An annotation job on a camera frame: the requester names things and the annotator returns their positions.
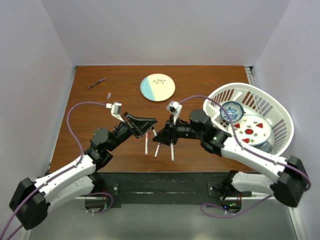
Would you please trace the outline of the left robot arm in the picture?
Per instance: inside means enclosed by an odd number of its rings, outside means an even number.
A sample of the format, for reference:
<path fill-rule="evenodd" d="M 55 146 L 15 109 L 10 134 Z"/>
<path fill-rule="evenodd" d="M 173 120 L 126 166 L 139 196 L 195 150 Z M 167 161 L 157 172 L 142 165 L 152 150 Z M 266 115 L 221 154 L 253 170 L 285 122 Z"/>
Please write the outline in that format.
<path fill-rule="evenodd" d="M 95 130 L 87 150 L 68 165 L 44 177 L 19 182 L 9 203 L 13 215 L 25 230 L 42 223 L 53 209 L 84 195 L 99 196 L 104 190 L 97 171 L 113 158 L 111 151 L 134 136 L 143 137 L 157 123 L 155 118 L 120 116 L 120 123 L 109 131 Z"/>

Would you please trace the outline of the white pen red tip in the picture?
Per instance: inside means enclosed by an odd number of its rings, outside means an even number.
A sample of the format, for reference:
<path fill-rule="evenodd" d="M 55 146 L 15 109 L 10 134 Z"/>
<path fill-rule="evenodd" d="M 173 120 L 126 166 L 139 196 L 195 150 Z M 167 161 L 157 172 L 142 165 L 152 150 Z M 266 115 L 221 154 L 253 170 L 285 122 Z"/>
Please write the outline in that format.
<path fill-rule="evenodd" d="M 161 146 L 161 144 L 158 143 L 157 146 L 156 146 L 156 149 L 155 149 L 154 158 L 157 158 L 157 157 L 158 157 L 159 150 L 160 150 L 160 146 Z"/>

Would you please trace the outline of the white pen pink tip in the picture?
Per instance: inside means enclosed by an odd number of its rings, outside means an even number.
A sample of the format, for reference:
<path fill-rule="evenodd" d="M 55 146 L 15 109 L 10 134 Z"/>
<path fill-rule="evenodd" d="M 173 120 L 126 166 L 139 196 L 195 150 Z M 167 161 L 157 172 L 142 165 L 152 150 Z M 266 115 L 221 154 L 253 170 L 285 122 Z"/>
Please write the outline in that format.
<path fill-rule="evenodd" d="M 145 156 L 147 156 L 149 153 L 148 142 L 149 142 L 149 133 L 147 132 L 145 134 L 145 140 L 144 140 L 144 154 L 145 154 Z"/>

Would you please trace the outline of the white pen black tip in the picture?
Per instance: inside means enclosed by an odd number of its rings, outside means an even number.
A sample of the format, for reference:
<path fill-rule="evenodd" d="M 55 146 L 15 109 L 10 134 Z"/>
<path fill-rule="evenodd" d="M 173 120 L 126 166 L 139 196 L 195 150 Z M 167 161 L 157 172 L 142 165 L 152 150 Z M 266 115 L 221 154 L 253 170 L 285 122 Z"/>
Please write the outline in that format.
<path fill-rule="evenodd" d="M 152 127 L 151 130 L 152 130 L 152 132 L 153 132 L 153 135 L 154 135 L 154 136 L 157 136 L 157 132 L 156 132 L 155 128 Z"/>

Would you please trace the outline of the purple pen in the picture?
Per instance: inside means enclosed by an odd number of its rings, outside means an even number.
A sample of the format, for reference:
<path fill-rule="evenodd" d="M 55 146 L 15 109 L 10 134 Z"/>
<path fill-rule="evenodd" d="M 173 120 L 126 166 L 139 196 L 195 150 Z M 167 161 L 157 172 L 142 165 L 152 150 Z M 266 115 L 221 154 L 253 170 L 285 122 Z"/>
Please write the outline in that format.
<path fill-rule="evenodd" d="M 92 85 L 88 86 L 87 89 L 92 89 L 94 88 L 95 86 L 97 86 L 98 84 L 102 83 L 103 81 L 105 81 L 106 78 L 102 78 L 100 80 L 98 80 L 97 82 L 93 83 Z"/>

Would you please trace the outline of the white pen green tip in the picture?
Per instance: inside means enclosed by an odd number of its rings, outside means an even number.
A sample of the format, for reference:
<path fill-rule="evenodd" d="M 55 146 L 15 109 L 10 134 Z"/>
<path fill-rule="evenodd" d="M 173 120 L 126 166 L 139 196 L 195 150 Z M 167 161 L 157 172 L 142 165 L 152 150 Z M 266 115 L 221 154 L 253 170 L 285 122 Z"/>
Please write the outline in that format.
<path fill-rule="evenodd" d="M 174 154 L 174 145 L 173 145 L 173 143 L 170 144 L 170 157 L 171 157 L 171 161 L 174 162 L 175 161 L 175 154 Z"/>

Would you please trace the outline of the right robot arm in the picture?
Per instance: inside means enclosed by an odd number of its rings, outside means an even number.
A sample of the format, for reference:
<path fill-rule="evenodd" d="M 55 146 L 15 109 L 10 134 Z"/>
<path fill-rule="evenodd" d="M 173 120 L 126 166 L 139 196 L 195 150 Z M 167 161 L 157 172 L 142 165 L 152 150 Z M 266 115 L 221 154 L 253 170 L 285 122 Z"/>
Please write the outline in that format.
<path fill-rule="evenodd" d="M 298 157 L 284 158 L 247 144 L 241 145 L 230 133 L 214 127 L 211 118 L 202 109 L 192 111 L 189 121 L 171 115 L 152 140 L 173 146 L 178 139 L 199 140 L 208 153 L 235 160 L 258 172 L 232 171 L 222 183 L 227 196 L 233 197 L 238 192 L 258 192 L 269 194 L 280 203 L 295 208 L 304 192 L 311 187 L 305 167 Z"/>

